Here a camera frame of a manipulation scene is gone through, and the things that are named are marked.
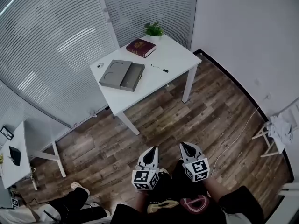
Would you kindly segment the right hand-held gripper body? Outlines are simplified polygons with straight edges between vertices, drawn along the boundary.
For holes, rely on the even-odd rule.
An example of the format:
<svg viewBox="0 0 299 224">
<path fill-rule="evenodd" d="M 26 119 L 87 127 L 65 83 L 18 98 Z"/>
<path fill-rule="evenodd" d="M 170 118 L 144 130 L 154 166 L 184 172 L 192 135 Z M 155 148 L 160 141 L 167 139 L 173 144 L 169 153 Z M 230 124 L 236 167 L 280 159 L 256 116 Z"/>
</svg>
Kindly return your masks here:
<svg viewBox="0 0 299 224">
<path fill-rule="evenodd" d="M 183 161 L 185 174 L 193 183 L 202 181 L 209 177 L 210 167 L 207 158 L 186 158 L 183 159 Z"/>
</svg>

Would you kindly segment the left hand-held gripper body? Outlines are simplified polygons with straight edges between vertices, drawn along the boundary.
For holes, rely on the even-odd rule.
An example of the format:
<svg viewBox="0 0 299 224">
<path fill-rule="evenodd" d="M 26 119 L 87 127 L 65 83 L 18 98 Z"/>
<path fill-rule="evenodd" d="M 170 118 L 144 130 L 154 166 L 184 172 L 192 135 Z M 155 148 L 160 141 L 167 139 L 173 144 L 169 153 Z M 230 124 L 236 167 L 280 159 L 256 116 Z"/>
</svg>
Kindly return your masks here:
<svg viewBox="0 0 299 224">
<path fill-rule="evenodd" d="M 137 190 L 153 190 L 159 180 L 159 168 L 138 169 L 132 171 L 132 184 Z"/>
</svg>

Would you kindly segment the grey box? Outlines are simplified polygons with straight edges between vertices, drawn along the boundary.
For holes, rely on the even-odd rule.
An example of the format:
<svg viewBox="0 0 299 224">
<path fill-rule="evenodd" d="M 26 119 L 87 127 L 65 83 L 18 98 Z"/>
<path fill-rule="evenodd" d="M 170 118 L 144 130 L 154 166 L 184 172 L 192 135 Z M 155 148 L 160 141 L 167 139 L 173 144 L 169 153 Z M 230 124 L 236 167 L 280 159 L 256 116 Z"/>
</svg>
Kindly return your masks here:
<svg viewBox="0 0 299 224">
<path fill-rule="evenodd" d="M 144 64 L 112 60 L 99 80 L 99 84 L 109 88 L 134 92 L 144 69 Z"/>
</svg>

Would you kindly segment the white marker pen black cap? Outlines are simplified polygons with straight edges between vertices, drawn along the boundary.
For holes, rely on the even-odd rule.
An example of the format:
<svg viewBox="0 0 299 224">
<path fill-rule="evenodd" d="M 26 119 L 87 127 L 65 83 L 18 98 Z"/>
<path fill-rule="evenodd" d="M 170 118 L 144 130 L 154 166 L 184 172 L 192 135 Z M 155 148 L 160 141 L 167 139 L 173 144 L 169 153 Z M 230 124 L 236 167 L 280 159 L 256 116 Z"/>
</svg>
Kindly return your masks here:
<svg viewBox="0 0 299 224">
<path fill-rule="evenodd" d="M 165 72 L 165 73 L 168 73 L 168 72 L 169 72 L 167 69 L 160 68 L 160 67 L 158 67 L 158 66 L 155 66 L 155 65 L 153 65 L 153 64 L 151 64 L 151 67 L 153 67 L 153 68 L 157 68 L 157 69 L 160 69 L 160 70 L 162 70 L 162 71 L 163 71 L 163 72 Z"/>
</svg>

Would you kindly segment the person's left forearm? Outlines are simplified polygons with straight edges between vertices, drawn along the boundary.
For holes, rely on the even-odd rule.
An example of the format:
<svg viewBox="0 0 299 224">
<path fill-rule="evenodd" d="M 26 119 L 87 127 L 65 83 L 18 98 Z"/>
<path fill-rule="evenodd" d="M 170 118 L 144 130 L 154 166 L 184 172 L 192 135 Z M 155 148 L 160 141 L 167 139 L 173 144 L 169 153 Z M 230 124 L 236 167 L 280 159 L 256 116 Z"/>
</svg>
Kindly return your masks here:
<svg viewBox="0 0 299 224">
<path fill-rule="evenodd" d="M 149 195 L 148 191 L 145 190 L 137 190 L 135 196 L 135 209 L 142 213 L 144 211 L 146 200 Z"/>
</svg>

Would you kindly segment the person's right forearm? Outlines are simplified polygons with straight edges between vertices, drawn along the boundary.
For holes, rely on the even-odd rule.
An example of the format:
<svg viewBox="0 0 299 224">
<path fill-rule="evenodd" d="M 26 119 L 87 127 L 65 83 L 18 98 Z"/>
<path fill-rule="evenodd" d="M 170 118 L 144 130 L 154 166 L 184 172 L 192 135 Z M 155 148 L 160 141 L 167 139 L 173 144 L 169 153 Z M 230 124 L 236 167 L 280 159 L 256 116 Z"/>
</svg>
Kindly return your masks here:
<svg viewBox="0 0 299 224">
<path fill-rule="evenodd" d="M 213 177 L 209 177 L 203 180 L 203 184 L 210 194 L 211 198 L 213 198 L 217 203 L 219 200 L 230 193 L 226 187 L 224 187 L 221 183 L 215 180 Z"/>
</svg>

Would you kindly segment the person's black trousers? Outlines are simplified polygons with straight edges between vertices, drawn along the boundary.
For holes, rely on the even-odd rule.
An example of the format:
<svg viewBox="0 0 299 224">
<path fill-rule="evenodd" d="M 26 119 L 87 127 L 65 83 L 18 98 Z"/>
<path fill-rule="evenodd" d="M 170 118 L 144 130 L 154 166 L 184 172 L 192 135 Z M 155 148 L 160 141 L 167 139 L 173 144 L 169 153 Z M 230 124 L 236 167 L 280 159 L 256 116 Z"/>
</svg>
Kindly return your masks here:
<svg viewBox="0 0 299 224">
<path fill-rule="evenodd" d="M 193 183 L 187 177 L 183 168 L 183 161 L 179 160 L 171 175 L 159 174 L 159 180 L 154 189 L 149 192 L 147 200 L 149 202 L 159 202 L 168 199 L 195 199 L 199 195 L 207 196 L 207 189 L 203 182 Z"/>
</svg>

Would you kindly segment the person's black printed shirt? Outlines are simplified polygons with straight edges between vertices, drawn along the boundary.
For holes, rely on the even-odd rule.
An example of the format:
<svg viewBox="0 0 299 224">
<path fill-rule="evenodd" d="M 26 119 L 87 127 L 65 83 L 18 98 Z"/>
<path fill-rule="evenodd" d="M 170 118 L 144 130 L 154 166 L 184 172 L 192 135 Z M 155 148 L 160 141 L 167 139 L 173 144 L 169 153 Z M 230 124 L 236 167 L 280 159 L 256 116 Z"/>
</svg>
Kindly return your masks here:
<svg viewBox="0 0 299 224">
<path fill-rule="evenodd" d="M 218 202 L 201 194 L 192 198 L 150 195 L 142 212 L 119 204 L 111 224 L 264 224 L 264 216 L 258 201 L 241 186 Z"/>
</svg>

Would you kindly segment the wooden rack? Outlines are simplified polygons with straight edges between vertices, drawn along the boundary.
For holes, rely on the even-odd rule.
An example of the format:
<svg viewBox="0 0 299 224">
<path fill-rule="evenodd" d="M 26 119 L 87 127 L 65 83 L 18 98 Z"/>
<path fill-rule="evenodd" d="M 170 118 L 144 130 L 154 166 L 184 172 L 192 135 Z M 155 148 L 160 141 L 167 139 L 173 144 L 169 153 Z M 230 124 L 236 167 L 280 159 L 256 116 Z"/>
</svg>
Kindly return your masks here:
<svg viewBox="0 0 299 224">
<path fill-rule="evenodd" d="M 284 150 L 284 146 L 277 144 L 274 138 L 271 138 L 269 136 L 269 130 L 268 130 L 269 126 L 270 126 L 269 121 L 264 123 L 263 126 L 260 128 L 260 130 L 251 138 L 252 140 L 255 140 L 257 138 L 262 137 L 265 140 L 267 149 L 262 155 L 260 155 L 261 158 L 282 154 Z"/>
</svg>

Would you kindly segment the crumpled white cloth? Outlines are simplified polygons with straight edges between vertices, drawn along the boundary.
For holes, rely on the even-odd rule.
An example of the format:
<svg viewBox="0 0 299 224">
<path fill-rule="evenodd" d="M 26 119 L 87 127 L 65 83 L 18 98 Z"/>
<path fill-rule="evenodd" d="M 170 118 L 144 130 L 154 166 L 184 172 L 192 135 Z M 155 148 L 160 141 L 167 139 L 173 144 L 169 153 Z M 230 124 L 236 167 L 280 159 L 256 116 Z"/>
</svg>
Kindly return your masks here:
<svg viewBox="0 0 299 224">
<path fill-rule="evenodd" d="M 284 119 L 282 114 L 270 116 L 267 130 L 268 136 L 273 138 L 277 145 L 289 146 L 292 144 L 293 126 Z"/>
</svg>

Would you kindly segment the white table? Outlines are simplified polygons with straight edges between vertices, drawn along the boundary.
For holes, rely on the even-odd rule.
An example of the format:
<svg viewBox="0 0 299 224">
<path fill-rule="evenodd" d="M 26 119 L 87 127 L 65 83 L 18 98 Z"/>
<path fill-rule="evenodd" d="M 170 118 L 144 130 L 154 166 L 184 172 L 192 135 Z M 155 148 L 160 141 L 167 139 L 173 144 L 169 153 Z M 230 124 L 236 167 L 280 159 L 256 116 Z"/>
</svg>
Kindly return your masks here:
<svg viewBox="0 0 299 224">
<path fill-rule="evenodd" d="M 99 85 L 112 113 L 135 135 L 138 135 L 139 131 L 127 118 L 124 111 L 187 72 L 188 77 L 182 97 L 182 101 L 186 103 L 190 95 L 197 67 L 201 63 L 201 60 L 197 56 L 167 35 L 163 35 L 162 38 L 156 42 L 156 46 L 156 50 L 147 58 L 135 55 L 127 51 L 126 47 L 123 46 L 107 56 L 102 57 L 100 60 L 97 60 L 90 66 L 95 80 L 99 81 L 112 60 L 132 61 L 145 65 L 142 77 L 134 92 Z M 104 63 L 104 67 L 101 69 L 97 68 L 99 63 Z M 167 69 L 169 72 L 165 73 L 160 69 L 153 68 L 151 64 Z"/>
</svg>

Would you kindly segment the red hardcover book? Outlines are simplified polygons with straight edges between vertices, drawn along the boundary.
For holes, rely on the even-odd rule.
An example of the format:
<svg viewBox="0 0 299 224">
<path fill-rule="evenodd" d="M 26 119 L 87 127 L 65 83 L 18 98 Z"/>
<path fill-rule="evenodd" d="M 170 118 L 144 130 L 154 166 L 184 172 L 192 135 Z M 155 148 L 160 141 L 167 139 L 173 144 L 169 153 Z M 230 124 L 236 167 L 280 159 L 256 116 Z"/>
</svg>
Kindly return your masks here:
<svg viewBox="0 0 299 224">
<path fill-rule="evenodd" d="M 143 39 L 135 39 L 126 46 L 127 51 L 143 58 L 147 58 L 153 51 L 156 50 L 156 48 L 157 46 L 155 44 Z"/>
</svg>

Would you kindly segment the black desk holder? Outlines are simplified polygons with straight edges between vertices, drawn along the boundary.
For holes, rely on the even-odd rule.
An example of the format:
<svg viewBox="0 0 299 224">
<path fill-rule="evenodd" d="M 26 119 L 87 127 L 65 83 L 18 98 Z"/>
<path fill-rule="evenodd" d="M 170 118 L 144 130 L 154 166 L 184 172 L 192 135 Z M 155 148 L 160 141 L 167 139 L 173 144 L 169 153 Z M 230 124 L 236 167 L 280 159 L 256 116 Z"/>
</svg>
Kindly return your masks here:
<svg viewBox="0 0 299 224">
<path fill-rule="evenodd" d="M 16 165 L 16 166 L 20 166 L 20 163 L 21 163 L 21 152 L 20 152 L 20 150 L 15 148 L 15 147 L 9 146 L 9 152 L 10 152 L 9 158 L 11 159 L 13 164 Z"/>
</svg>

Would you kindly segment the white side desk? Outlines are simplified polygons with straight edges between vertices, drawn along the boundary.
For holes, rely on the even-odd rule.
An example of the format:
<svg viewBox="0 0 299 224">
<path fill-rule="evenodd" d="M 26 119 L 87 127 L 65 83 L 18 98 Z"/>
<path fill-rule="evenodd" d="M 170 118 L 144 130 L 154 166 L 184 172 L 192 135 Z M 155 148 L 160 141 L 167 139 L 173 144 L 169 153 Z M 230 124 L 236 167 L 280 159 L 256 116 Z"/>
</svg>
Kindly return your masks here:
<svg viewBox="0 0 299 224">
<path fill-rule="evenodd" d="M 16 148 L 21 153 L 19 166 L 13 164 L 10 148 Z M 0 149 L 0 154 L 3 156 L 3 163 L 0 164 L 0 175 L 4 188 L 8 189 L 12 185 L 19 182 L 25 177 L 32 175 L 32 169 L 29 162 L 29 157 L 37 157 L 45 160 L 55 161 L 58 164 L 59 170 L 63 178 L 67 175 L 62 165 L 56 142 L 52 142 L 54 154 L 28 149 L 26 143 L 26 133 L 24 122 L 21 122 L 14 131 L 12 140 L 7 140 Z"/>
</svg>

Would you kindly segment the green potted plant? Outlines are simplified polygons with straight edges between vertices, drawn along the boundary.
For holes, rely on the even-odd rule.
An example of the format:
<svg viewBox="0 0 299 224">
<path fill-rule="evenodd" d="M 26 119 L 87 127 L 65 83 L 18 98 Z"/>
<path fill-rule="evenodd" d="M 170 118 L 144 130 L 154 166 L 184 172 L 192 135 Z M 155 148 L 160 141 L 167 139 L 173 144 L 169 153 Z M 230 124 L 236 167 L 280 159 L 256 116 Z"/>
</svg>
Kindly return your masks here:
<svg viewBox="0 0 299 224">
<path fill-rule="evenodd" d="M 146 23 L 144 25 L 144 28 L 145 28 L 145 34 L 150 36 L 151 40 L 152 41 L 159 41 L 164 32 L 163 30 L 161 29 L 161 27 L 159 26 L 159 23 L 158 22 L 155 22 L 155 23 Z"/>
</svg>

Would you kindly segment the black picture frame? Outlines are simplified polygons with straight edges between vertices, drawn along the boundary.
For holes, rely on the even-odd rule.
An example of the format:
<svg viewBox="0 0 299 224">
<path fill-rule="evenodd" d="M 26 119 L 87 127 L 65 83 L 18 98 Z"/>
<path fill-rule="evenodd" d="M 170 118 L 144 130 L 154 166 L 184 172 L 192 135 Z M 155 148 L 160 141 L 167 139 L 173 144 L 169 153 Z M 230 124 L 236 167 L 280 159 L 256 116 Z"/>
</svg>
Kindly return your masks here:
<svg viewBox="0 0 299 224">
<path fill-rule="evenodd" d="M 0 130 L 0 132 L 8 139 L 12 140 L 14 137 L 14 134 L 10 132 L 5 126 L 3 126 Z"/>
</svg>

